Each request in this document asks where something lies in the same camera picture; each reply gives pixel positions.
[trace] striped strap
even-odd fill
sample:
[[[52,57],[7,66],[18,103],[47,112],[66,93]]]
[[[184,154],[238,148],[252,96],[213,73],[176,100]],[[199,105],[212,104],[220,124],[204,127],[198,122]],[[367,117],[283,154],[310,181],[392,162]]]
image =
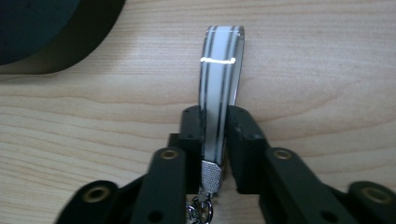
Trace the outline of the striped strap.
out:
[[[206,32],[201,58],[199,105],[205,115],[203,185],[205,188],[206,180],[210,182],[208,185],[216,185],[210,191],[219,189],[227,105],[235,104],[244,42],[242,26],[211,26]]]

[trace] black tape roll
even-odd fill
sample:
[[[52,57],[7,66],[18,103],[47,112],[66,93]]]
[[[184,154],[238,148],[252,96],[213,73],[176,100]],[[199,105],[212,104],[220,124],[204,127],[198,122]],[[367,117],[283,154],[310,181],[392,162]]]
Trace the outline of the black tape roll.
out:
[[[125,0],[0,1],[0,74],[47,74],[87,57]]]

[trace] metal screw hole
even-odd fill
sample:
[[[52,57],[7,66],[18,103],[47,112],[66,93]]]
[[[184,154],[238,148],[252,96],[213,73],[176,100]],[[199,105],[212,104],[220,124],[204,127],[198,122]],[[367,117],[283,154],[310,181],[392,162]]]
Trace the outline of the metal screw hole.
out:
[[[364,188],[361,190],[363,195],[375,203],[390,203],[392,199],[390,196],[381,189]]]
[[[274,152],[274,155],[281,160],[290,160],[291,159],[291,153],[289,153],[286,150],[276,150]]]
[[[161,153],[161,158],[164,160],[172,160],[178,156],[178,153],[174,150],[166,150],[165,152]]]
[[[106,186],[93,187],[82,196],[82,199],[86,203],[99,203],[107,196],[110,195],[110,189]]]

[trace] knurled metal piece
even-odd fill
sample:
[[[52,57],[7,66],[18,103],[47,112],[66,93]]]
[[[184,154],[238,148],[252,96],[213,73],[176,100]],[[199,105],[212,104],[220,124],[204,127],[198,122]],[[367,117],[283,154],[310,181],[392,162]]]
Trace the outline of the knurled metal piece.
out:
[[[207,193],[216,193],[221,187],[221,168],[210,161],[202,161],[202,187]]]

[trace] wooden table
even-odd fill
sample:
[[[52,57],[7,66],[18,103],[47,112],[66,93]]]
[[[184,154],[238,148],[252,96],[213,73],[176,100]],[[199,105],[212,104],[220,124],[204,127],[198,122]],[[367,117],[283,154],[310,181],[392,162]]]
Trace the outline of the wooden table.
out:
[[[97,179],[123,186],[197,104],[205,29],[240,24],[237,105],[326,184],[396,190],[396,2],[127,1],[105,41],[45,76],[0,76],[0,222],[52,223]],[[228,175],[213,223],[263,223]]]

